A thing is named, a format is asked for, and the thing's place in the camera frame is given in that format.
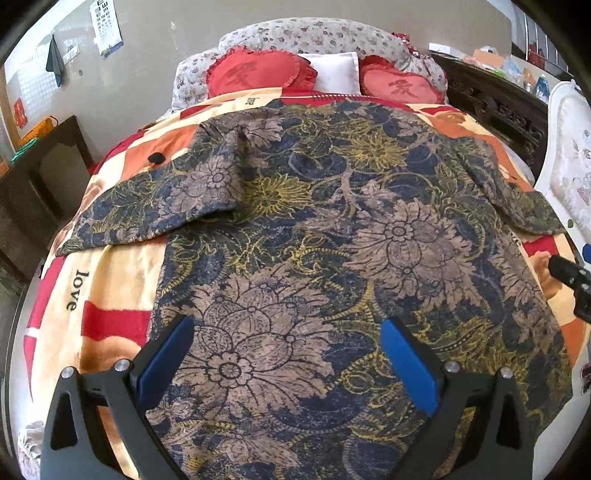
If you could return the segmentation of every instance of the red paper sign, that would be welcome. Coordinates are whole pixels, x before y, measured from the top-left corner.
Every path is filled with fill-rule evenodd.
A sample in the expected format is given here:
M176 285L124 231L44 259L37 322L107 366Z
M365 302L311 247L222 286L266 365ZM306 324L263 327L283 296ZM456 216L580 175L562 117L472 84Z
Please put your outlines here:
M546 68L546 62L544 57L544 50L538 48L538 45L534 43L530 43L528 46L528 56L527 61L536 67L541 68L544 70Z
M14 104L14 119L19 128L24 127L29 121L25 115L25 108L22 105L22 99L20 98Z

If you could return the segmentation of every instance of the pillow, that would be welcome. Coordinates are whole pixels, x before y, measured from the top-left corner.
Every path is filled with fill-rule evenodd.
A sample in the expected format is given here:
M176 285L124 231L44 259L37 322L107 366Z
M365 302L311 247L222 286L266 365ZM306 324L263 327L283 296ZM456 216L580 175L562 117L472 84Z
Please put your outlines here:
M203 102L207 98L205 74L207 69L221 57L217 48L197 53L178 64L174 78L171 110L178 112Z
M368 55L359 61L359 70L363 70L367 65L383 65L384 67L392 67L392 62L379 55Z
M228 50L207 70L209 98L255 88L313 90L317 72L310 62L284 50Z
M359 57L377 54L405 70L410 53L402 40L384 30L342 18L279 18L239 28L220 38L218 48L244 45L251 50L288 50L293 53L342 53Z
M364 95L400 103L443 103L443 95L425 77L403 73L392 65L368 64L360 78Z
M359 58L354 51L335 54L302 53L318 72L314 90L344 95L361 95Z

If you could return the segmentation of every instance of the red heart pillow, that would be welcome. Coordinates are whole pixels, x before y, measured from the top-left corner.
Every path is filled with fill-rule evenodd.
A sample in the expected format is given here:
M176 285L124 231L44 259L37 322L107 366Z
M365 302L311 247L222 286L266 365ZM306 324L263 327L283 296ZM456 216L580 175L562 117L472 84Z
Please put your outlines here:
M380 57L379 55L367 55L359 61L359 72L368 65L383 65L385 67L391 67L392 63L388 59Z
M425 77L401 72L389 63L368 63L359 77L364 95L400 103L443 103L443 95Z
M317 75L308 60L291 52L235 47L207 70L208 98L266 87L313 90Z

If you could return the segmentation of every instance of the bottle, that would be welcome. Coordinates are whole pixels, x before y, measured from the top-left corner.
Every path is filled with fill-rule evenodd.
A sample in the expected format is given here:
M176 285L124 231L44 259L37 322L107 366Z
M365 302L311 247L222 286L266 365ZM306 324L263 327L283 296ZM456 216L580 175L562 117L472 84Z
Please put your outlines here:
M591 245L585 244L583 247L583 259L587 263L591 263Z
M548 80L546 80L546 75L540 75L540 78L538 78L538 83L535 84L535 95L543 102L548 103L550 99L550 87Z

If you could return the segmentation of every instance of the carved wooden headboard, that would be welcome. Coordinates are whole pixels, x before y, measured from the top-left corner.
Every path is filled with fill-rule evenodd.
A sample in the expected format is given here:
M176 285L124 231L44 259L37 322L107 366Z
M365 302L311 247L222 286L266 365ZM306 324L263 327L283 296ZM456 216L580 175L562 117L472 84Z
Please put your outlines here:
M505 141L538 179L547 147L548 106L486 70L433 54L447 74L449 103Z

